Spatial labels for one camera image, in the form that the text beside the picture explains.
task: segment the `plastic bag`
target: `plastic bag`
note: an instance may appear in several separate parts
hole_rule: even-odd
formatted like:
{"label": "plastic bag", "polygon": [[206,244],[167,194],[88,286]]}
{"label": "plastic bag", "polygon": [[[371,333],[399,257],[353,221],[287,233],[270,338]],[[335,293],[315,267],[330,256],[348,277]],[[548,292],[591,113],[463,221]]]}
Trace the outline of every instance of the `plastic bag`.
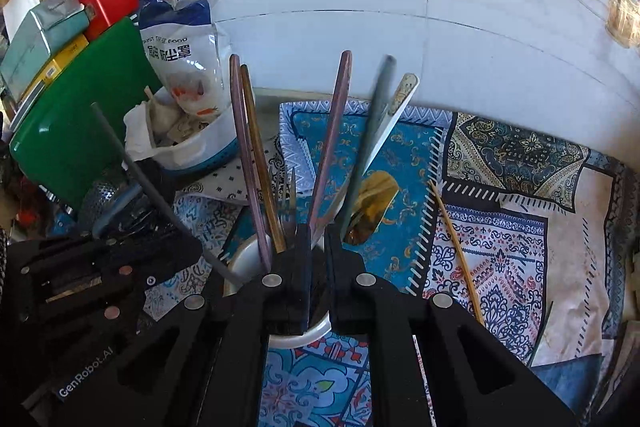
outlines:
{"label": "plastic bag", "polygon": [[160,81],[186,113],[208,122],[230,104],[211,16],[217,1],[140,0],[138,14],[146,57]]}

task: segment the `green box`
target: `green box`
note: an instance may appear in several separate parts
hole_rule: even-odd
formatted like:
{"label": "green box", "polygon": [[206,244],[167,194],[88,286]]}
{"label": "green box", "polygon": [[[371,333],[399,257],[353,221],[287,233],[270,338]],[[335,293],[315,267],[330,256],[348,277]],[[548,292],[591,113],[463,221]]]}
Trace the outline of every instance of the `green box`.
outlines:
{"label": "green box", "polygon": [[140,33],[129,18],[91,42],[41,95],[10,143],[11,155],[32,182],[72,208],[101,172],[120,163],[98,126],[98,102],[124,142],[125,113],[146,99],[144,88],[161,86],[146,60]]}

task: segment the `dark gray stick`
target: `dark gray stick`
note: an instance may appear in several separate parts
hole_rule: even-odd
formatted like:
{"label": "dark gray stick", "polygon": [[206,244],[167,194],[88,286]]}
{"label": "dark gray stick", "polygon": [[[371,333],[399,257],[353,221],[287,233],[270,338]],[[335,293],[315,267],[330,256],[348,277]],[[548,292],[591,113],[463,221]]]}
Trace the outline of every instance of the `dark gray stick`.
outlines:
{"label": "dark gray stick", "polygon": [[356,155],[356,162],[351,171],[351,178],[349,179],[349,186],[347,188],[347,195],[344,197],[344,203],[338,215],[335,217],[335,223],[340,230],[340,238],[344,240],[344,236],[349,226],[351,219],[351,209],[358,197],[358,191],[360,190],[360,184],[362,183],[362,176],[364,174],[367,158],[369,152],[373,147],[373,140],[376,136],[376,131],[382,119],[385,105],[388,100],[389,83],[391,77],[396,69],[396,59],[391,55],[387,55],[380,66],[378,71],[378,79],[376,81],[376,87],[373,91],[373,97],[371,104],[369,105],[369,116],[367,117],[367,123],[365,125],[364,133],[360,141],[360,147],[358,147],[358,153]]}
{"label": "dark gray stick", "polygon": [[[160,210],[160,212],[164,214],[164,217],[166,217],[176,229],[180,230],[186,235],[191,235],[190,230],[185,226],[183,222],[180,221],[178,216],[174,214],[172,208],[166,201],[164,201],[164,198],[160,195],[160,192],[158,192],[158,190],[145,176],[145,173],[140,169],[140,167],[138,167],[138,165],[131,159],[131,156],[129,156],[129,154],[126,152],[124,146],[122,145],[122,143],[120,143],[120,140],[116,136],[115,131],[111,127],[111,124],[109,124],[109,121],[104,116],[104,113],[100,109],[98,103],[92,103],[91,108],[94,110],[95,117],[98,119],[98,122],[100,123],[103,131],[109,137],[109,141],[118,150],[120,157],[123,159],[124,163],[127,164],[127,167],[129,167],[133,178],[140,184],[151,202],[158,208],[158,210]],[[209,263],[216,272],[222,275],[222,277],[227,279],[231,284],[235,285],[236,287],[240,287],[244,282],[246,282],[238,274],[233,273],[231,270],[229,270],[225,266],[225,264],[220,261],[220,259],[218,259],[212,252],[207,250],[207,247],[205,247],[204,245],[202,245],[202,255],[205,261],[207,261],[207,263]]]}

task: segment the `paisley pattern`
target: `paisley pattern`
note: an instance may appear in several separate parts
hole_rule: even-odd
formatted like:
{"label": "paisley pattern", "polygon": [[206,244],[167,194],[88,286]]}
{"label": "paisley pattern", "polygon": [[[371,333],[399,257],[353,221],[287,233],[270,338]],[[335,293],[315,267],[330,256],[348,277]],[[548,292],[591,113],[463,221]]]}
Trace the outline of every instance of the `paisley pattern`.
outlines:
{"label": "paisley pattern", "polygon": [[[480,298],[486,328],[526,362],[544,309],[546,220],[515,212],[479,212],[447,205]],[[422,296],[450,292],[473,312],[460,260],[442,219]]]}
{"label": "paisley pattern", "polygon": [[447,176],[535,196],[574,211],[589,149],[479,116],[458,113],[447,151]]}

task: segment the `white cup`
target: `white cup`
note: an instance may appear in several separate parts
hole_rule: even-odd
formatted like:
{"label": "white cup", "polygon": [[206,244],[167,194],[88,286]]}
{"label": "white cup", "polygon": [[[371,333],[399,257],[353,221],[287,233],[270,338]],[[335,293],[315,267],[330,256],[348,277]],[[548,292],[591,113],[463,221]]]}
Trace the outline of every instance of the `white cup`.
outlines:
{"label": "white cup", "polygon": [[[271,248],[271,237],[267,236],[267,244]],[[324,251],[324,237],[318,241],[318,247]],[[247,239],[236,251],[229,270],[244,277],[247,280],[260,275],[262,273],[262,263],[260,261],[260,253],[258,252],[258,241],[255,235]],[[223,296],[233,295],[238,291],[238,287],[225,280]],[[329,312],[317,323],[305,331],[302,335],[270,335],[269,347],[276,349],[294,349],[295,347],[306,346],[312,342],[318,341],[331,331],[331,322],[329,321]]]}

